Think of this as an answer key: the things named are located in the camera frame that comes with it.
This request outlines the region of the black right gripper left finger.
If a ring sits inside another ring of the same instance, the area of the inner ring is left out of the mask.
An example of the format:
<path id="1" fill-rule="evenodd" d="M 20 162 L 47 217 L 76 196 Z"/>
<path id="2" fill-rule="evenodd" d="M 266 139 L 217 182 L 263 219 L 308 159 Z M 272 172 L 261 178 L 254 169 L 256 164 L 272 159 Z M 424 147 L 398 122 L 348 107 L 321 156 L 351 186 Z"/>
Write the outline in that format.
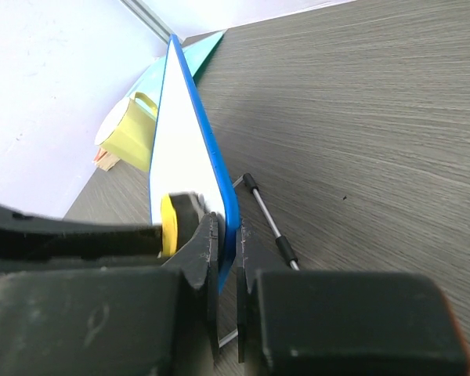
<path id="1" fill-rule="evenodd" d="M 211 375 L 219 230 L 171 258 L 0 258 L 0 375 Z"/>

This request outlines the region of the blue framed whiteboard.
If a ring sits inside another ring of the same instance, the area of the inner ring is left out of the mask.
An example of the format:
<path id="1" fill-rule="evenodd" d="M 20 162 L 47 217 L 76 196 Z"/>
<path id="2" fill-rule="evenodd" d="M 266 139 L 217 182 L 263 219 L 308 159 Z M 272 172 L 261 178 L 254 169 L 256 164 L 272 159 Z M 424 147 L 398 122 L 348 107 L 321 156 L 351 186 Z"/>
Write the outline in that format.
<path id="1" fill-rule="evenodd" d="M 170 37 L 150 159 L 150 220 L 162 222 L 167 193 L 197 193 L 218 216 L 221 255 L 219 286 L 224 287 L 235 258 L 240 210 L 228 169 L 201 102 L 179 39 Z"/>

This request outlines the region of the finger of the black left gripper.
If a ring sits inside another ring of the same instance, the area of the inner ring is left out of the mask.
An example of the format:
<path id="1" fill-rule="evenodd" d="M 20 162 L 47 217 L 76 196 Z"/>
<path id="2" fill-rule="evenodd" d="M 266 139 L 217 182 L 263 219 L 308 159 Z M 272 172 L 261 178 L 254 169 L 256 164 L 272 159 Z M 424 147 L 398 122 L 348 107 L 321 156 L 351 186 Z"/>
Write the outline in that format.
<path id="1" fill-rule="evenodd" d="M 47 261 L 158 255 L 159 226 L 101 225 L 26 215 L 0 205 L 0 259 Z"/>

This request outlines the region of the yellow black whiteboard eraser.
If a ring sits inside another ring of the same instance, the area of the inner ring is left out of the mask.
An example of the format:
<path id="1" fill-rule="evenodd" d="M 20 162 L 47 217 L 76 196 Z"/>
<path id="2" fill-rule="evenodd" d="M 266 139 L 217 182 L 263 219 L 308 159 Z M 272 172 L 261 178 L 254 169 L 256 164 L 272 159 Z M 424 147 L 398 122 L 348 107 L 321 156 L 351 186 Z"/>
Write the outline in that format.
<path id="1" fill-rule="evenodd" d="M 161 199 L 161 256 L 172 257 L 195 234 L 206 213 L 194 192 L 168 193 Z"/>

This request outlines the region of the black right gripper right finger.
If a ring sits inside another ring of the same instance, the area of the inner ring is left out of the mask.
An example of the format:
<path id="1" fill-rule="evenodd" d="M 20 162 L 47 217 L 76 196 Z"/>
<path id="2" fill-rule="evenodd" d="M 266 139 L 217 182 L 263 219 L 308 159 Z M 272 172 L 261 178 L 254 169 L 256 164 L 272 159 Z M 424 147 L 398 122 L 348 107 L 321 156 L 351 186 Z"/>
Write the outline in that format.
<path id="1" fill-rule="evenodd" d="M 238 358 L 247 375 L 470 375 L 450 303 L 417 273 L 302 270 L 237 232 Z"/>

